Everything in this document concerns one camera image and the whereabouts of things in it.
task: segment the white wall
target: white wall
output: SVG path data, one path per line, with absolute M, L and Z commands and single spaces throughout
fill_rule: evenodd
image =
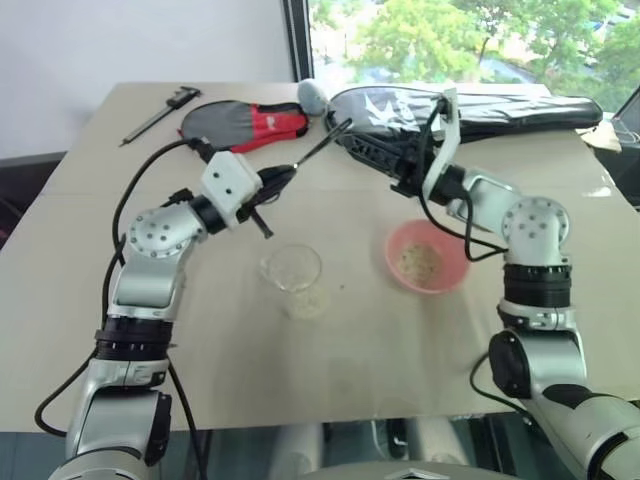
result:
M 281 0 L 0 0 L 0 159 L 68 149 L 117 82 L 291 79 Z

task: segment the table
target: table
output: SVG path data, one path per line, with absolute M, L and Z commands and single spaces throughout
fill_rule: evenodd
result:
M 196 86 L 204 95 L 188 108 L 223 99 L 295 99 L 293 84 Z M 91 351 L 112 211 L 144 159 L 176 139 L 186 111 L 127 147 L 118 144 L 175 87 L 117 86 L 0 253 L 0 430 L 35 430 L 36 405 Z M 256 168 L 292 162 L 323 134 L 317 123 L 305 137 L 247 158 Z M 466 144 L 456 161 L 566 206 L 573 300 L 591 386 L 640 397 L 638 217 L 589 149 L 573 132 L 550 132 Z M 467 383 L 471 365 L 501 328 L 495 312 L 501 260 L 474 265 L 450 294 L 405 291 L 387 275 L 382 245 L 394 226 L 422 216 L 417 202 L 391 192 L 388 178 L 336 145 L 305 167 L 277 203 L 262 209 L 273 239 L 242 225 L 209 239 L 190 260 L 174 328 L 178 347 L 170 354 L 199 428 L 501 410 Z M 161 159 L 140 182 L 123 225 L 182 187 L 197 189 L 203 168 L 186 148 Z M 331 306 L 322 319 L 284 318 L 257 274 L 259 260 L 288 243 L 308 244 L 323 259 Z M 496 392 L 486 365 L 478 381 Z M 51 406 L 51 423 L 67 424 L 77 389 Z M 173 393 L 168 382 L 163 389 Z M 185 428 L 174 398 L 173 428 Z

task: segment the pink bowl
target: pink bowl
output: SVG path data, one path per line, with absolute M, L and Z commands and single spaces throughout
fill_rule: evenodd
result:
M 411 245 L 429 245 L 440 255 L 442 267 L 428 288 L 411 283 L 396 266 L 404 249 Z M 409 290 L 418 293 L 442 293 L 455 289 L 469 269 L 464 254 L 464 241 L 453 237 L 427 220 L 411 220 L 398 227 L 387 239 L 387 266 L 393 276 Z

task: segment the red and black bag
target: red and black bag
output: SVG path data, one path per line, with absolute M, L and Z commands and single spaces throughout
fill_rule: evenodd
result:
M 235 100 L 208 103 L 187 114 L 183 138 L 205 137 L 216 150 L 245 153 L 307 133 L 309 119 L 297 103 L 258 105 Z

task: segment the window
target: window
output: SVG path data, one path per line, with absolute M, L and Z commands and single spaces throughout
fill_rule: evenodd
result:
M 307 0 L 315 77 L 544 84 L 617 111 L 640 85 L 640 0 Z

